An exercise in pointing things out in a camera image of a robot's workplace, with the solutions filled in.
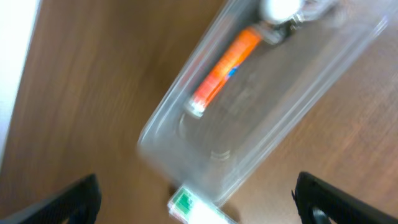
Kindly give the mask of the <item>black bottle white cap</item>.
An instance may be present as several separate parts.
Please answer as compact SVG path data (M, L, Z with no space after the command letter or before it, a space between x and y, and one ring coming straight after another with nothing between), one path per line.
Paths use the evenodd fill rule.
M260 0L257 28L265 42L277 45L287 34L284 26L303 8L304 0Z

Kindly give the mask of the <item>white green medicine box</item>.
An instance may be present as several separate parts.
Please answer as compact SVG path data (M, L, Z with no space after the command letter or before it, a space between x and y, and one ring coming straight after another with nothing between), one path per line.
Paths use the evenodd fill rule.
M237 224L213 203L181 186L167 203L171 216L184 224Z

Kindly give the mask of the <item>orange tablet tube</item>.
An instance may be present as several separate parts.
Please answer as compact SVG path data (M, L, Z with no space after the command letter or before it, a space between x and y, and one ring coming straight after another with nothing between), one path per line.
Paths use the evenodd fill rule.
M261 41L262 35L254 27L245 28L237 35L187 101L186 110L193 117L203 116L213 98Z

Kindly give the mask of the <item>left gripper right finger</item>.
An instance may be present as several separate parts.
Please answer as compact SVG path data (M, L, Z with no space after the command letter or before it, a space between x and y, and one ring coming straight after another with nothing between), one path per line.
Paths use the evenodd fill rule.
M292 197L301 222L397 224L394 218L308 172L300 172Z

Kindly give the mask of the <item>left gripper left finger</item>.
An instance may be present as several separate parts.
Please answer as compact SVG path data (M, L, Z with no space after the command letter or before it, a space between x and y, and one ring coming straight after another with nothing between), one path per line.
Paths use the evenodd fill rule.
M95 174L87 175L55 195L9 215L2 224L94 224L101 208L101 191Z

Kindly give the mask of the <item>clear plastic container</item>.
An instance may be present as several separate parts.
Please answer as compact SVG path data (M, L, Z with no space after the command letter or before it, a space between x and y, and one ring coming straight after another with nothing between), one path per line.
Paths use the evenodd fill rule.
M280 44L262 41L205 108L190 98L259 1L228 1L139 137L142 157L176 186L224 204L385 29L396 1L309 1Z

